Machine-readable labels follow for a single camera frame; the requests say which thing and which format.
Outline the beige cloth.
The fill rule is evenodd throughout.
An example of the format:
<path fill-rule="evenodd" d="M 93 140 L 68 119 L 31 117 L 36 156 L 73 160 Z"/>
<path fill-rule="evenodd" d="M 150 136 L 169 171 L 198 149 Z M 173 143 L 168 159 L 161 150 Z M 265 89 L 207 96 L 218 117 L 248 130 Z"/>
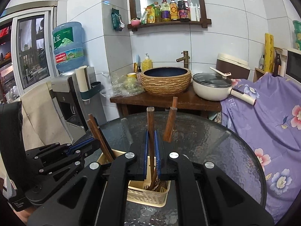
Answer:
<path fill-rule="evenodd" d="M 46 83 L 42 83 L 21 98 L 25 150 L 52 143 L 71 143 L 70 136 L 61 122 Z"/>

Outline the cream pan with lid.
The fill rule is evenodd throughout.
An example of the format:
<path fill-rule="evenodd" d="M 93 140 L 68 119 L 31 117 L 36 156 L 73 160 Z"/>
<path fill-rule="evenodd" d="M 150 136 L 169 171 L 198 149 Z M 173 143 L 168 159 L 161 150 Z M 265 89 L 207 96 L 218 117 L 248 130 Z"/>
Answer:
<path fill-rule="evenodd" d="M 229 78 L 213 73 L 197 73 L 192 77 L 194 92 L 201 98 L 209 101 L 223 101 L 232 95 L 254 106 L 256 99 L 235 89 Z"/>

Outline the black chopstick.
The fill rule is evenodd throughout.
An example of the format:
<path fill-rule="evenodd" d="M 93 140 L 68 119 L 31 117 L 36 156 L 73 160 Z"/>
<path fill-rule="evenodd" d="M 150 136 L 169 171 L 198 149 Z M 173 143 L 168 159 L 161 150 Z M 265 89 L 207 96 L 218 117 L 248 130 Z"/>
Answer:
<path fill-rule="evenodd" d="M 103 144 L 103 146 L 105 147 L 105 149 L 107 150 L 108 154 L 110 155 L 111 157 L 111 160 L 115 160 L 116 159 L 116 156 L 112 150 L 112 148 L 109 146 L 109 143 L 108 141 L 106 140 L 102 130 L 100 127 L 97 128 L 98 129 L 98 133 L 99 133 L 99 136 L 100 136 L 100 141 L 101 143 Z"/>

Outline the wooden framed mirror shelf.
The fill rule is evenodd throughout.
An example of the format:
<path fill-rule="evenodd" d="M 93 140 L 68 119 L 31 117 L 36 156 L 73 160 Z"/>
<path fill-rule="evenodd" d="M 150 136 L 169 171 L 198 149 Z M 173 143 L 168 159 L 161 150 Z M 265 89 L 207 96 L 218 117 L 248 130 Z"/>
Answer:
<path fill-rule="evenodd" d="M 137 14 L 136 0 L 128 0 L 130 5 L 130 19 L 128 29 L 135 32 L 143 27 L 155 27 L 164 25 L 189 24 L 198 25 L 207 28 L 212 24 L 211 19 L 207 17 L 206 5 L 204 0 L 198 0 L 194 5 L 188 1 L 190 7 L 190 21 L 180 21 L 178 14 L 178 0 L 157 1 L 143 7 L 141 16 Z"/>

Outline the yellow soap bottle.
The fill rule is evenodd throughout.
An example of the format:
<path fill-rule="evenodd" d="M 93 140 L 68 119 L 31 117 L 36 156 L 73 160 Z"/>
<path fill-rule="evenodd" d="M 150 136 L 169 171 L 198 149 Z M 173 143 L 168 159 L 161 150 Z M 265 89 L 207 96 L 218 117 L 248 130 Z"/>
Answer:
<path fill-rule="evenodd" d="M 145 58 L 144 58 L 144 60 L 142 61 L 141 66 L 142 66 L 142 71 L 146 71 L 146 70 L 148 70 L 148 69 L 152 69 L 152 67 L 153 67 L 153 62 L 152 62 L 152 60 L 150 59 L 148 53 L 145 53 Z"/>

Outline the purple floral cloth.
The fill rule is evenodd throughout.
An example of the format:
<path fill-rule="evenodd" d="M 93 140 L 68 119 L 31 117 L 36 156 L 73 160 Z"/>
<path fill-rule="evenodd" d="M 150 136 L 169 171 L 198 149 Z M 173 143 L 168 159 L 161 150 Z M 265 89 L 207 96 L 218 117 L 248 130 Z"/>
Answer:
<path fill-rule="evenodd" d="M 266 210 L 279 222 L 300 192 L 300 87 L 270 73 L 254 83 L 233 79 L 232 85 L 256 103 L 229 96 L 221 101 L 221 123 L 259 160 L 266 178 Z"/>

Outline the water dispenser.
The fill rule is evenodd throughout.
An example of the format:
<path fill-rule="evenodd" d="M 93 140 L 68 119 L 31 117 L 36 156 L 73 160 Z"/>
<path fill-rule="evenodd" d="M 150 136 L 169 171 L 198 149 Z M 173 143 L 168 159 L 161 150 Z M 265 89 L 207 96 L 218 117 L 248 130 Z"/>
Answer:
<path fill-rule="evenodd" d="M 80 92 L 75 71 L 62 73 L 51 82 L 51 94 L 56 98 L 63 115 L 63 125 L 72 142 L 77 141 L 88 131 L 86 120 L 92 114 L 98 124 L 107 122 L 100 91 L 101 82 L 96 79 L 93 67 L 87 67 L 88 85 L 87 93 Z"/>

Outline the green hanging packet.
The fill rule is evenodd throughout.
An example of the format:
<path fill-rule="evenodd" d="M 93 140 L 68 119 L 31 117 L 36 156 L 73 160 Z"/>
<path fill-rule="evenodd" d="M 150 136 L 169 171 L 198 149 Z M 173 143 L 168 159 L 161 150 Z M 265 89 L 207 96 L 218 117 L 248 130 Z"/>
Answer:
<path fill-rule="evenodd" d="M 119 13 L 119 10 L 112 8 L 111 19 L 112 19 L 113 30 L 122 31 L 124 29 L 125 24 L 122 21 L 122 17 Z"/>

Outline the brown wooden chopstick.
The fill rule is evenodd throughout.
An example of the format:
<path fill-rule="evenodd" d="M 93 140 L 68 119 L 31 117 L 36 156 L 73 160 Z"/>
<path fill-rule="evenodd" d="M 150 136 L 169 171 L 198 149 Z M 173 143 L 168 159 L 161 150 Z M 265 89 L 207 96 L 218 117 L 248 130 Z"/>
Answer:
<path fill-rule="evenodd" d="M 173 97 L 172 107 L 173 108 L 177 108 L 177 104 L 178 104 L 178 97 L 174 96 Z"/>
<path fill-rule="evenodd" d="M 165 131 L 164 131 L 164 135 L 163 135 L 163 140 L 165 142 L 171 142 L 171 137 L 173 134 L 173 126 L 174 126 L 174 122 L 176 120 L 176 113 L 177 113 L 176 107 L 171 107 L 169 109 L 168 119 L 167 119 Z"/>
<path fill-rule="evenodd" d="M 100 137 L 100 132 L 98 129 L 97 122 L 95 121 L 95 118 L 92 114 L 89 114 L 88 117 L 89 117 L 89 119 L 87 120 L 87 124 L 89 126 L 89 129 L 90 129 L 91 133 L 93 134 L 93 137 L 95 139 L 98 139 Z"/>
<path fill-rule="evenodd" d="M 109 162 L 113 162 L 113 161 L 111 160 L 111 157 L 110 157 L 110 155 L 108 154 L 107 150 L 105 149 L 105 147 L 104 147 L 103 144 L 101 143 L 100 137 L 99 137 L 97 140 L 100 142 L 100 149 L 102 150 L 104 156 L 107 158 L 107 160 L 108 160 Z"/>
<path fill-rule="evenodd" d="M 147 130 L 148 130 L 148 146 L 150 156 L 150 176 L 151 184 L 148 190 L 153 190 L 156 180 L 156 169 L 155 169 L 155 148 L 154 148 L 154 134 L 155 134 L 155 123 L 154 123 L 154 107 L 147 107 Z"/>

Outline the blue water jug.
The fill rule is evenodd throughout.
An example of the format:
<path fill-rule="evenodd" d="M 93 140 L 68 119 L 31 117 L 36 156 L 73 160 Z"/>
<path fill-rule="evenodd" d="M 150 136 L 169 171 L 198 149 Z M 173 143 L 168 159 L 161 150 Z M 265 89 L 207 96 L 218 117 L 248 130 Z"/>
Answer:
<path fill-rule="evenodd" d="M 82 24 L 72 21 L 53 29 L 53 48 L 56 68 L 61 73 L 69 72 L 85 64 L 82 40 Z"/>

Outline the dark soy sauce bottle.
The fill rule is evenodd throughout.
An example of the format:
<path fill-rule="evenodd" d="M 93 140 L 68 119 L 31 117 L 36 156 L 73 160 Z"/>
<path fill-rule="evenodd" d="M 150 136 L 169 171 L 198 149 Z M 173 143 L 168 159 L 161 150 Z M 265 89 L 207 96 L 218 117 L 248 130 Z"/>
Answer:
<path fill-rule="evenodd" d="M 178 14 L 180 21 L 190 21 L 190 7 L 187 0 L 178 0 Z"/>

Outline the wooden counter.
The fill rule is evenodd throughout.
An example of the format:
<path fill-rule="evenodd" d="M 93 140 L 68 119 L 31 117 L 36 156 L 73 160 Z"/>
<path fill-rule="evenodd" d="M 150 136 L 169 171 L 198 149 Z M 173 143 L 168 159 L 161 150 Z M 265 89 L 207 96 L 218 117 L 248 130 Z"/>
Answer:
<path fill-rule="evenodd" d="M 207 118 L 210 112 L 221 111 L 220 102 L 200 98 L 196 95 L 192 86 L 189 86 L 185 92 L 177 95 L 177 97 L 177 108 L 179 112 Z M 171 96 L 154 96 L 143 92 L 130 97 L 111 97 L 110 102 L 117 105 L 121 117 L 126 117 L 131 114 L 145 112 L 147 107 L 154 107 L 156 111 L 165 111 L 172 106 L 173 98 Z"/>

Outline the brown glass bottle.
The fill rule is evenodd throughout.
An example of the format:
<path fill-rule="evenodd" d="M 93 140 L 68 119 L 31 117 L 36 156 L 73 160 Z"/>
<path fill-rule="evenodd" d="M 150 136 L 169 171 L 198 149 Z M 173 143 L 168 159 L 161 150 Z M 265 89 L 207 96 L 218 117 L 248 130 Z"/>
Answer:
<path fill-rule="evenodd" d="M 272 76 L 273 77 L 279 76 L 280 70 L 281 70 L 281 56 L 277 51 L 275 51 L 274 69 L 272 72 Z"/>

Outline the cream perforated utensil holder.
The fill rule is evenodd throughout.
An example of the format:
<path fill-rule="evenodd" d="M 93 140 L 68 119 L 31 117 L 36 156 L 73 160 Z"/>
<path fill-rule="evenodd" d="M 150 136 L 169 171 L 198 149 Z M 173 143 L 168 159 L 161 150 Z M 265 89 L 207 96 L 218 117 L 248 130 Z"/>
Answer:
<path fill-rule="evenodd" d="M 148 190 L 151 185 L 150 157 L 147 157 L 147 174 L 144 181 L 129 181 L 127 201 L 162 208 L 166 205 L 171 181 L 164 181 L 159 191 Z"/>

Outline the yellow roll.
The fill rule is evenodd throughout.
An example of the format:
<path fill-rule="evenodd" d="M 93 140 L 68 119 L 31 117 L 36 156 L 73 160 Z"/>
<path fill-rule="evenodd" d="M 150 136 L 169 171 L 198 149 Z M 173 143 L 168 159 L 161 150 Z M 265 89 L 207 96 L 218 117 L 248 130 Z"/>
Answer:
<path fill-rule="evenodd" d="M 265 33 L 264 71 L 273 72 L 274 67 L 274 36 Z"/>

